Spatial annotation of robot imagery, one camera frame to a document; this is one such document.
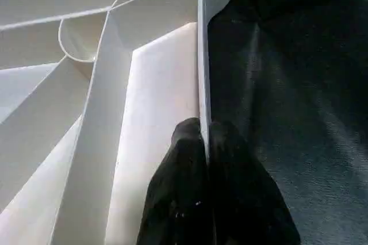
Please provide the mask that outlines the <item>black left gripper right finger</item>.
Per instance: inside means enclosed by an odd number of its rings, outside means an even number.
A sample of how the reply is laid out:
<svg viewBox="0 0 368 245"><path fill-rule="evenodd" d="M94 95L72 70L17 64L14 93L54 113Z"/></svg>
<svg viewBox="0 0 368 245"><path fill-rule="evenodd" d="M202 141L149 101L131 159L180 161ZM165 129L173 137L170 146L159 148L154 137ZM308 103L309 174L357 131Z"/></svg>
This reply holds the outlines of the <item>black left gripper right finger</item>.
<svg viewBox="0 0 368 245"><path fill-rule="evenodd" d="M280 189L231 123L209 131L217 244L300 244Z"/></svg>

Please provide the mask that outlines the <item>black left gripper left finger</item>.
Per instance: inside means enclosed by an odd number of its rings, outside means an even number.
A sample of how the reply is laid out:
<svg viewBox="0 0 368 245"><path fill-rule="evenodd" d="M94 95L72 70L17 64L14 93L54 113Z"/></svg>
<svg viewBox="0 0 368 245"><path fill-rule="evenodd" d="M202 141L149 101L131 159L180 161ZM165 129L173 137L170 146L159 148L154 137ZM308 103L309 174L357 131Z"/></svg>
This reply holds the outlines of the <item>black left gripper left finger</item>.
<svg viewBox="0 0 368 245"><path fill-rule="evenodd" d="M209 244L209 192L198 118L180 122L147 189L137 244Z"/></svg>

